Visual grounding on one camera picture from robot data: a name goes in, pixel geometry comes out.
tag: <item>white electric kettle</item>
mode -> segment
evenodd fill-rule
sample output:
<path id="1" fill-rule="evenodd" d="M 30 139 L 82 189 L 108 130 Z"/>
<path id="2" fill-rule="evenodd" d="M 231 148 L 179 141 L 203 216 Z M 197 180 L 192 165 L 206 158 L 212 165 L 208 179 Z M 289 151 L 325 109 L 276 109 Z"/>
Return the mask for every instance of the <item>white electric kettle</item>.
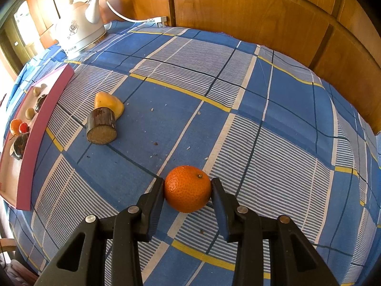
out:
<path id="1" fill-rule="evenodd" d="M 106 33 L 100 16 L 99 0 L 73 3 L 55 24 L 54 36 L 68 59 L 74 59 L 92 48 Z"/>

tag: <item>wooden tray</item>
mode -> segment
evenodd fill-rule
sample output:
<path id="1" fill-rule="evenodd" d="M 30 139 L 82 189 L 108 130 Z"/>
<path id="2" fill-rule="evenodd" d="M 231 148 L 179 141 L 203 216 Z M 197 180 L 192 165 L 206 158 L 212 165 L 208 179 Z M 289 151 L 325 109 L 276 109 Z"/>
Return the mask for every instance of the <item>wooden tray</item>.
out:
<path id="1" fill-rule="evenodd" d="M 0 159 L 0 195 L 16 209 L 30 210 L 34 167 L 42 137 L 58 99 L 73 74 L 74 71 L 68 64 L 49 73 L 29 89 L 17 109 L 14 118 L 19 118 L 29 125 L 30 134 L 24 156 L 22 160 L 16 160 L 10 156 L 9 150 L 16 136 L 8 132 Z M 39 98 L 39 96 L 33 95 L 34 87 L 41 88 L 39 96 L 42 94 L 47 94 L 47 96 L 39 113 L 36 113 L 29 121 L 25 117 L 25 111 L 30 107 L 34 108 Z"/>

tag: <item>orange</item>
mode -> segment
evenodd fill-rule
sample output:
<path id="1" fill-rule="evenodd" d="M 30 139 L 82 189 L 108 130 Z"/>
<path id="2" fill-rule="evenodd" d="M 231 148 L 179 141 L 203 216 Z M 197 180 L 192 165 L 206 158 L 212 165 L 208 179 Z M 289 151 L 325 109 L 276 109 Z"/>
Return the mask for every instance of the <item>orange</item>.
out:
<path id="1" fill-rule="evenodd" d="M 209 177 L 191 165 L 181 165 L 168 173 L 164 196 L 170 206 L 182 213 L 199 210 L 208 203 L 212 193 Z"/>
<path id="2" fill-rule="evenodd" d="M 22 120 L 21 119 L 13 119 L 11 121 L 10 126 L 9 126 L 9 131 L 13 135 L 20 135 L 19 127 L 20 127 L 21 124 L 22 124 Z"/>

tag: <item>power cord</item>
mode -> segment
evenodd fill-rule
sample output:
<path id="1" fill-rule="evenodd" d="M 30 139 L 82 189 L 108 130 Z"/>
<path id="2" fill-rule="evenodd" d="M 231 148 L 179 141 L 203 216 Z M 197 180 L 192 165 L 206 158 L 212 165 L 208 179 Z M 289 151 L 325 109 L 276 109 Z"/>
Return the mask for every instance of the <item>power cord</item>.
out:
<path id="1" fill-rule="evenodd" d="M 127 18 L 123 15 L 121 15 L 120 13 L 118 13 L 110 4 L 110 2 L 108 0 L 105 0 L 106 1 L 106 4 L 108 5 L 108 7 L 110 8 L 110 10 L 117 16 L 119 16 L 120 18 L 126 20 L 126 21 L 129 21 L 129 22 L 152 22 L 152 23 L 156 23 L 156 24 L 164 24 L 166 22 L 166 17 L 165 16 L 160 16 L 160 17 L 154 17 L 154 18 L 148 18 L 148 19 L 144 19 L 144 20 L 134 20 L 134 19 L 130 19 L 130 18 Z"/>

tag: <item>table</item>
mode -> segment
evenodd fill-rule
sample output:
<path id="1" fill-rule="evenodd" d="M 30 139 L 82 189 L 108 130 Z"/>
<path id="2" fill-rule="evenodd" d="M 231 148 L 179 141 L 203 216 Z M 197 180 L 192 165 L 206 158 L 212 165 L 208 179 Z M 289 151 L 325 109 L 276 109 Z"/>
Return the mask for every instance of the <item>table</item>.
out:
<path id="1" fill-rule="evenodd" d="M 289 215 L 341 284 L 361 280 L 381 253 L 381 142 L 332 85 L 293 59 L 223 33 L 121 22 L 74 61 L 57 45 L 44 55 L 27 67 L 14 103 L 43 72 L 69 63 L 75 73 L 41 142 L 32 210 L 8 211 L 37 271 L 86 215 L 115 215 L 184 164 L 220 177 L 260 215 Z M 98 91 L 125 104 L 117 139 L 103 146 L 85 130 Z M 140 244 L 144 285 L 230 285 L 235 250 L 218 235 L 211 202 L 191 214 L 165 202 L 156 235 Z M 270 285 L 266 241 L 264 251 Z"/>

